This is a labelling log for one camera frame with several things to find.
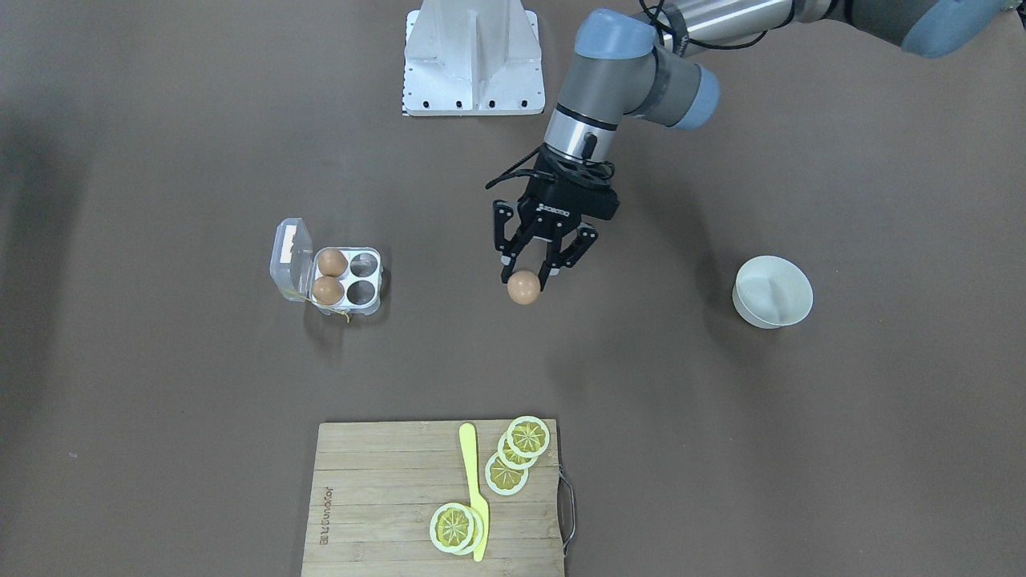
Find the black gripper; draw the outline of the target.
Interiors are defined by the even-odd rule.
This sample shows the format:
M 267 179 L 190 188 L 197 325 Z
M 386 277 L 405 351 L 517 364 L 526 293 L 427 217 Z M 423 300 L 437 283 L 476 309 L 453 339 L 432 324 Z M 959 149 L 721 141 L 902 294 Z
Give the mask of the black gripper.
M 559 216 L 574 228 L 583 216 L 611 220 L 620 207 L 618 194 L 613 190 L 611 177 L 616 172 L 611 161 L 579 161 L 558 153 L 543 143 L 529 169 L 527 189 L 517 204 L 505 200 L 492 202 L 492 237 L 495 251 L 503 263 L 501 281 L 511 278 L 521 252 L 534 240 L 539 231 L 539 216 Z M 506 238 L 509 220 L 517 216 L 519 226 L 512 237 Z M 592 225 L 576 227 L 576 236 L 567 248 L 561 248 L 562 238 L 550 242 L 538 273 L 541 291 L 546 288 L 550 276 L 562 268 L 573 268 L 597 240 L 597 230 Z

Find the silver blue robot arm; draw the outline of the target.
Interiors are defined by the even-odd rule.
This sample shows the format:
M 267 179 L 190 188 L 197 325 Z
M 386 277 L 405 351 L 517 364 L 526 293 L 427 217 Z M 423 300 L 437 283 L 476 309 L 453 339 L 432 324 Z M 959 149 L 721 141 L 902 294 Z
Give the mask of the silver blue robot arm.
M 591 218 L 610 220 L 611 141 L 627 117 L 697 129 L 713 115 L 721 84 L 689 61 L 704 50 L 747 49 L 792 22 L 836 21 L 937 59 L 952 54 L 1004 10 L 1004 1 L 657 1 L 639 14 L 595 10 L 576 32 L 568 75 L 543 142 L 498 181 L 527 179 L 515 202 L 492 204 L 503 284 L 513 286 L 520 253 L 547 249 L 535 286 L 571 268 L 594 244 Z

